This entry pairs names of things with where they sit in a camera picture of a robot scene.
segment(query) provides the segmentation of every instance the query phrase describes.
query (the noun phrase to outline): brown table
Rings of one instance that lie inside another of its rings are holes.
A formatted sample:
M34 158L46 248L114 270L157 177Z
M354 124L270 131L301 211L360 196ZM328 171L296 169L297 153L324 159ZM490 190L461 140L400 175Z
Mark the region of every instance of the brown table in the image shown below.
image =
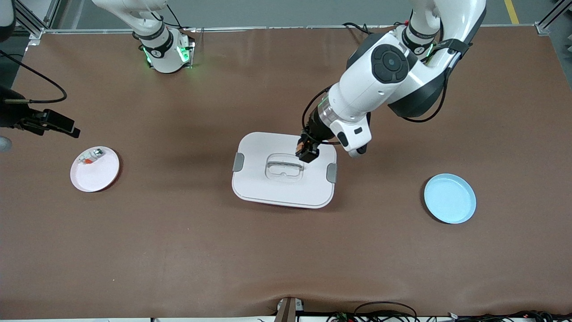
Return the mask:
M0 131L14 142L0 155L2 318L265 315L284 296L310 310L395 300L422 315L572 311L572 94L534 28L482 28L431 122L378 109L367 156L338 150L327 207L234 195L240 139L298 133L303 107L361 39L208 33L195 68L165 75L128 34L43 36L24 62L66 88L50 108L82 134ZM59 95L22 69L15 89ZM69 168L98 145L121 154L123 172L82 193ZM465 224L422 207L441 172L476 192Z

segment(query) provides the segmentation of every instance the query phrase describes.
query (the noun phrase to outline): yellow line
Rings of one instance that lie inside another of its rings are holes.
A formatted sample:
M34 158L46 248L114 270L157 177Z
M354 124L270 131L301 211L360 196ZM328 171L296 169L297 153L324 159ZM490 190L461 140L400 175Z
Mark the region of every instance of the yellow line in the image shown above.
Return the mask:
M518 25L520 22L518 22L517 12L514 10L513 0L505 0L505 6L506 11L509 12L510 22L513 25Z

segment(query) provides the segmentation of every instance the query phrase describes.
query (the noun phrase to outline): blue plate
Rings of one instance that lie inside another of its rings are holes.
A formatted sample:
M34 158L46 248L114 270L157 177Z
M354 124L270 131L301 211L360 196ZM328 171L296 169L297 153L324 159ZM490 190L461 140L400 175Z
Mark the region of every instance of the blue plate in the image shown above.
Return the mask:
M462 223L475 213L476 196L471 186L454 174L438 174L425 185L425 205L438 220Z

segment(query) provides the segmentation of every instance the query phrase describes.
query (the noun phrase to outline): gray latch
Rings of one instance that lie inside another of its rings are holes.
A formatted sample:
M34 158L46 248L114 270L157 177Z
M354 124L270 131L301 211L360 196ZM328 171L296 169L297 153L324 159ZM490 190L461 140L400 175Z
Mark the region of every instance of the gray latch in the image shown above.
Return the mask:
M239 172L243 169L244 154L237 152L235 155L235 163L232 166L232 172Z
M331 183L336 183L337 163L330 163L326 168L325 179Z

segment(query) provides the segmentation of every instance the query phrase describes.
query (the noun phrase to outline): gray floor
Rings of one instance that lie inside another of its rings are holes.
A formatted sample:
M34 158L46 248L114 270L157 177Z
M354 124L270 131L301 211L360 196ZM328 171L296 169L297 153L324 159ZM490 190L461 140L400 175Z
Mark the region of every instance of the gray floor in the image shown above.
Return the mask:
M513 0L521 24L540 20L554 6L555 0ZM411 6L404 0L169 0L184 26L212 27L305 27L341 25L356 22L369 25L392 25L406 20ZM174 23L167 10L161 14ZM61 8L57 29L124 29L128 26L114 15L95 6L91 0L68 0ZM504 0L488 0L486 25L511 25ZM572 53L567 37L572 33L570 14L551 26L551 39L572 88ZM22 53L25 41L10 39L0 44L6 52ZM11 84L16 70L12 62L0 58L0 83Z

